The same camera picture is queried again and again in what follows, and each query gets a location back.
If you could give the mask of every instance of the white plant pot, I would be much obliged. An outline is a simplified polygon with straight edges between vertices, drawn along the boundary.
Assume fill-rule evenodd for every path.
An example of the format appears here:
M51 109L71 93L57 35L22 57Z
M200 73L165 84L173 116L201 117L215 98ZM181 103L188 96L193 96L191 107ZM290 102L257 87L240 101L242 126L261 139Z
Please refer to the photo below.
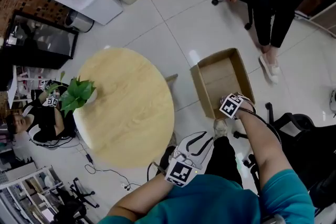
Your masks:
M97 89L95 89L92 93L92 95L90 96L90 98L86 101L85 104L89 104L95 101L95 99L97 99Z

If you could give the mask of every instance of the teal t-shirt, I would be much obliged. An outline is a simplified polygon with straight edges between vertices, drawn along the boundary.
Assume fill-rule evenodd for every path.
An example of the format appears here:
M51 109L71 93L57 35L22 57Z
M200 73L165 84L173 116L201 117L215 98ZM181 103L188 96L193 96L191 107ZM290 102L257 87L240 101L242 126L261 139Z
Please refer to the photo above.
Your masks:
M136 224L260 224L263 217L281 215L286 224L313 224L314 206L293 170L274 175L260 197L237 183L215 175L197 175L167 197ZM107 216L99 224L131 224L125 217Z

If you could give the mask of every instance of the black display cabinet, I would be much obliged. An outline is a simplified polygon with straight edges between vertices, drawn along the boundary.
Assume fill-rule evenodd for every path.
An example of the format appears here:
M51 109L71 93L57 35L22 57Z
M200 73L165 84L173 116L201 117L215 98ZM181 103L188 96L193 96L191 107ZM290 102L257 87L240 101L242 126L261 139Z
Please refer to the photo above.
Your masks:
M77 31L16 10L0 54L10 65L60 69L73 59L77 38Z

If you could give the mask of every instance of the potted plant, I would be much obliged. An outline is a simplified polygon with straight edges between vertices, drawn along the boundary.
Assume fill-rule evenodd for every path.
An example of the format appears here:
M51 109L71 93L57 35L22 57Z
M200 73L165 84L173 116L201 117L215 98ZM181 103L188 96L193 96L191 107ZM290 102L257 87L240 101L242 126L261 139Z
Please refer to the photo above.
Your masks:
M64 111L65 116L67 116L69 111L74 111L77 108L81 108L86 103L93 102L97 98L97 89L93 86L93 81L80 81L80 77L73 78L70 85L66 86L62 83L64 75L65 72L63 71L60 76L61 84L52 84L47 89L47 93L50 94L59 87L67 88L67 90L59 98L59 101L62 102L61 111Z

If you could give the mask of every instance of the shoe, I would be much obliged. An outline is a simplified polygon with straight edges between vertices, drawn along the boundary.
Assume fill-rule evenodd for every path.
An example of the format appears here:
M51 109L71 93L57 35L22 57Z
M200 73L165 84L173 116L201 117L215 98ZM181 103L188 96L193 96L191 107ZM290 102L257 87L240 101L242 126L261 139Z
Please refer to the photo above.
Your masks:
M175 146L175 147L177 146L176 135L174 132L173 132L172 138L170 138L170 141L167 147L170 147L170 146Z
M224 120L215 120L214 121L214 131L215 131L214 140L222 136L227 136L226 122Z
M279 83L278 74L280 73L280 68L277 65L270 65L266 59L265 54L261 55L259 57L259 60L261 62L261 65L264 67L266 74L270 81L272 81L274 84Z

